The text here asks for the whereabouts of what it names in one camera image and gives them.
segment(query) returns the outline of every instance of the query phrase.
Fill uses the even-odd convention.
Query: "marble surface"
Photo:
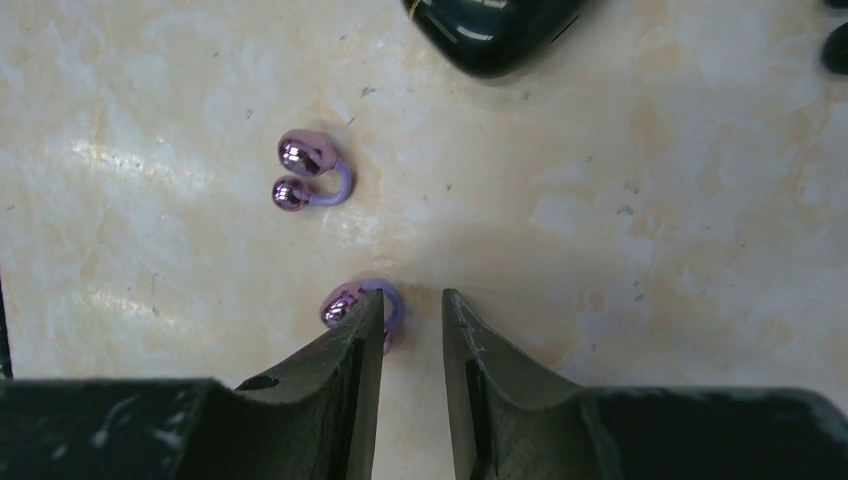
[[[411,304],[375,478],[451,478],[439,299],[587,385],[794,385],[848,409],[848,21],[600,0],[481,83],[399,2],[0,4],[0,265],[19,377],[235,385],[351,278]],[[270,201],[327,132],[352,198]],[[334,178],[320,179],[333,188]]]

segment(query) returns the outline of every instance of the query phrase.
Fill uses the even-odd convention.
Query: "black glossy object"
[[[0,478],[371,478],[383,296],[235,391],[214,380],[0,380]]]
[[[848,75],[848,23],[827,37],[822,49],[822,63],[833,73]]]
[[[584,0],[403,0],[409,17],[462,71],[509,73],[553,42]]]
[[[442,329],[457,479],[848,478],[848,422],[814,393],[580,387],[453,290]]]
[[[0,380],[12,378],[12,354],[9,351],[9,328],[3,306],[3,284],[0,282]]]
[[[848,8],[848,0],[824,0],[824,3],[830,8]]]

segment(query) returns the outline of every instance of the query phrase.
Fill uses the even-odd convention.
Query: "dust speck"
[[[91,437],[90,443],[93,447],[102,448],[103,445],[106,444],[106,440],[109,438],[109,428],[112,423],[112,419],[115,418],[115,414],[117,414],[120,409],[136,401],[137,399],[137,395],[134,397],[125,398],[124,400],[121,400],[109,409],[109,412],[106,413],[106,418],[103,421],[103,425],[101,425],[100,428]]]
[[[161,441],[174,450],[178,449],[180,445],[182,445],[182,438],[174,432],[168,432],[151,427],[148,427],[147,431],[150,432],[150,435],[153,436],[153,438]]]
[[[179,425],[183,423],[186,419],[186,414],[184,412],[178,412],[176,415],[165,420],[165,425]]]
[[[58,460],[64,457],[66,453],[68,453],[68,447],[66,447],[65,445],[59,445],[56,450],[53,450],[53,454],[50,455],[50,458],[52,460]]]

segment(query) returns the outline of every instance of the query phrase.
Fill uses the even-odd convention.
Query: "purple circular barbell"
[[[277,145],[280,163],[286,170],[305,177],[317,177],[330,170],[341,177],[339,191],[333,195],[313,192],[303,180],[286,175],[274,182],[271,191],[274,204],[287,212],[296,212],[306,205],[332,207],[338,205],[353,191],[353,172],[333,147],[329,137],[310,130],[291,130]]]
[[[392,312],[389,314],[389,318],[386,319],[383,329],[383,355],[385,355],[389,353],[389,349],[392,346],[392,335],[403,325],[403,319],[406,315],[406,304],[403,301],[403,297],[400,296],[400,292],[388,280],[372,278],[339,285],[321,302],[321,322],[327,328],[336,327],[344,320],[351,309],[362,300],[362,297],[366,293],[374,290],[382,290],[383,295],[392,304]]]

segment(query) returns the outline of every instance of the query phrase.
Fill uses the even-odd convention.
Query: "beige marble pattern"
[[[380,273],[412,316],[375,478],[452,477],[445,287],[587,385],[795,385],[847,409],[848,83],[817,64],[844,21],[815,0],[600,0],[482,83],[396,0],[3,2],[16,373],[235,385]],[[294,127],[354,165],[345,205],[271,204]]]

